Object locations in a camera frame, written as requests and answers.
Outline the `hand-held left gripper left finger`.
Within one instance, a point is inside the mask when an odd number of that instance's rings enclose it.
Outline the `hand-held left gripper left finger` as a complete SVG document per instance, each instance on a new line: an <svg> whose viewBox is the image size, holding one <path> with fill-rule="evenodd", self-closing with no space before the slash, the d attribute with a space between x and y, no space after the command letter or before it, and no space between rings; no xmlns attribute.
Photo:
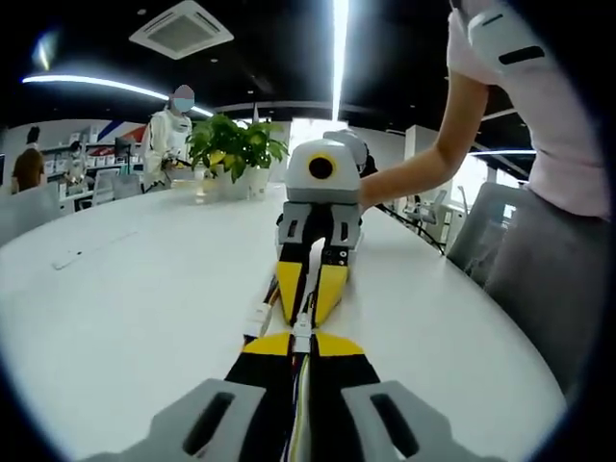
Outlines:
<svg viewBox="0 0 616 462"><path fill-rule="evenodd" d="M209 378L157 413L147 435L89 461L239 461L264 386Z"/></svg>

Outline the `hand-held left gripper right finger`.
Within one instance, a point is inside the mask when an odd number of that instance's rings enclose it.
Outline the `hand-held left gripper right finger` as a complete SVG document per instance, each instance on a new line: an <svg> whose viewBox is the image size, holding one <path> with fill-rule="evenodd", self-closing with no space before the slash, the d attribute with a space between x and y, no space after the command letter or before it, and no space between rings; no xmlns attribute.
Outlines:
<svg viewBox="0 0 616 462"><path fill-rule="evenodd" d="M496 461L455 441L448 418L396 380L382 381L364 350L313 335L311 365L320 461Z"/></svg>

